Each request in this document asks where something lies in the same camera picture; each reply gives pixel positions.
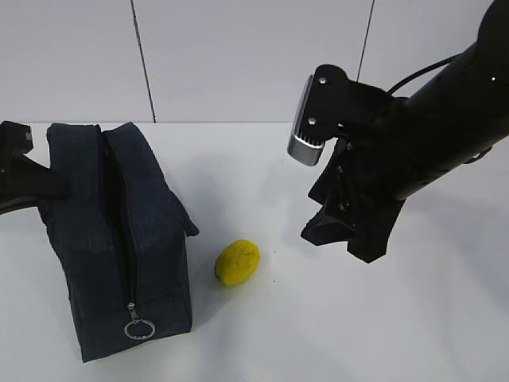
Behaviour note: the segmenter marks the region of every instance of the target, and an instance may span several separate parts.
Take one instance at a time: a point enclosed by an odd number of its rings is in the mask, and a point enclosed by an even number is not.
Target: bag
[[[187,333],[185,237],[199,231],[140,130],[54,123],[47,135],[51,170],[72,195],[39,211],[67,279],[83,362]]]

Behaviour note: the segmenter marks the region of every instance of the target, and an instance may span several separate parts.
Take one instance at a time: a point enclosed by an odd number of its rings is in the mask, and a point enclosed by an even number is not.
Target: yellow ball
[[[216,260],[216,276],[227,287],[246,281],[258,268],[260,250],[249,240],[239,240],[224,249]]]

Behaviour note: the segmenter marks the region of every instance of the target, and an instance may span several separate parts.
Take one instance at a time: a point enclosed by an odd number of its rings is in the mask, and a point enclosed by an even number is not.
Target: black clamp
[[[322,205],[305,226],[302,238],[315,245],[348,241],[348,251],[370,263],[384,255],[404,204],[365,193],[356,178],[359,153],[394,133],[402,100],[384,90],[347,78],[334,65],[321,65],[309,85],[297,121],[314,142],[338,138],[324,172],[309,192]]]
[[[0,214],[70,194],[64,178],[25,156],[32,149],[30,126],[0,123]]]

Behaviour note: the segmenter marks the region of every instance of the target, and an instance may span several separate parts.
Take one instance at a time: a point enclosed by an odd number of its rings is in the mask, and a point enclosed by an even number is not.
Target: white table
[[[33,125],[30,155],[46,165],[47,126]],[[509,379],[509,141],[412,197],[367,265],[300,239],[326,158],[288,157],[288,124],[139,126],[201,229],[188,241],[194,330],[81,364],[45,227],[36,209],[12,212],[0,216],[0,380]],[[240,238],[262,262],[224,289],[213,264]]]

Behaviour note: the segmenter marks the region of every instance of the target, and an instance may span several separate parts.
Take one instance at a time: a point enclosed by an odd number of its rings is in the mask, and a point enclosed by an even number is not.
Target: cable
[[[369,18],[367,19],[366,34],[364,35],[363,52],[360,54],[359,70],[357,71],[357,82],[360,78],[360,69],[363,67],[364,53],[366,52],[367,36],[369,35],[369,29],[371,28],[371,19],[373,18],[373,9],[375,8],[375,0],[371,2],[371,9],[369,11]]]
[[[399,81],[395,86],[389,89],[387,93],[389,93],[391,96],[396,93],[397,90],[408,84],[410,81],[415,80],[416,78],[422,76],[423,74],[426,74],[427,72],[431,72],[432,70],[435,70],[436,68],[440,68],[441,66],[450,64],[456,57],[458,57],[459,54],[455,54],[454,56],[451,56],[449,58],[446,58],[445,60],[438,61],[437,63],[427,66],[424,69],[419,70],[418,72],[415,72],[414,74],[408,76],[407,78]]]

